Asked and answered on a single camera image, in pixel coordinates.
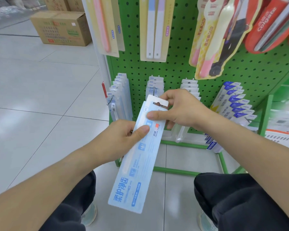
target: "green pegboard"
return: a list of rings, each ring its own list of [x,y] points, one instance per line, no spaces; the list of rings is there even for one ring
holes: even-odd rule
[[[127,73],[131,101],[136,119],[148,77],[164,77],[165,90],[179,88],[183,78],[194,78],[196,68],[189,65],[189,54],[197,23],[197,0],[176,0],[167,62],[140,61],[139,0],[119,0],[124,33],[125,52],[119,58],[107,56],[112,79],[117,73]],[[250,54],[244,45],[227,62],[223,75],[216,79],[200,80],[201,102],[210,107],[224,81],[241,82],[246,99],[254,107],[276,87],[289,72],[289,46],[286,42],[264,54]]]

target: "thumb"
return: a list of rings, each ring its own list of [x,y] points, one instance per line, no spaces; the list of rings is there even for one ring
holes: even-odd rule
[[[171,111],[151,111],[147,113],[147,118],[150,120],[170,120],[172,121]]]
[[[141,139],[143,139],[147,133],[149,133],[150,127],[148,125],[144,125],[139,127],[137,130],[135,130],[130,137],[128,137],[130,146],[134,146],[137,142],[139,142]]]

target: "hand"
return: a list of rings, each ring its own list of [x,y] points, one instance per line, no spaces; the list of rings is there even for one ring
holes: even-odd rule
[[[150,120],[169,120],[167,129],[173,128],[174,123],[178,123],[182,126],[205,131],[211,116],[216,114],[185,89],[168,90],[160,98],[169,101],[169,105],[173,105],[173,107],[168,111],[148,112],[147,118]]]
[[[131,133],[136,122],[117,120],[112,122],[95,139],[83,146],[94,154],[95,164],[102,165],[123,157],[137,142],[146,136],[150,127],[144,125]]]

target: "cardboard box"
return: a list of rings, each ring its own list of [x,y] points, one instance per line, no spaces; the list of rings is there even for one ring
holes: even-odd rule
[[[83,12],[40,11],[30,20],[44,44],[86,46],[92,41]]]
[[[44,0],[47,9],[52,11],[70,11],[67,0]]]
[[[81,0],[67,0],[70,11],[81,11],[85,12],[85,9],[83,7],[83,2]]]

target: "green shelf frame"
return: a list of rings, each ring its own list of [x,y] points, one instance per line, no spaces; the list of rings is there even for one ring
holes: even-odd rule
[[[125,44],[125,52],[119,52],[119,58],[107,56],[111,79],[117,73],[126,73],[130,83],[132,111],[137,119],[145,89],[151,75],[164,77],[165,90],[179,88],[183,78],[194,78],[196,68],[189,65],[189,54],[197,24],[197,0],[175,0],[173,22],[167,61],[140,61],[139,0],[118,0]],[[264,54],[250,54],[242,44],[224,67],[223,75],[214,79],[200,80],[201,102],[210,107],[224,81],[241,82],[256,111],[261,110],[258,134],[264,136],[267,127],[274,92],[289,78],[289,45],[283,42]],[[190,128],[189,133],[199,134]],[[162,144],[206,149],[207,146],[189,143],[161,141]],[[224,173],[228,169],[222,153],[219,153]],[[154,167],[154,171],[196,176],[198,172]],[[239,167],[233,173],[246,172]]]

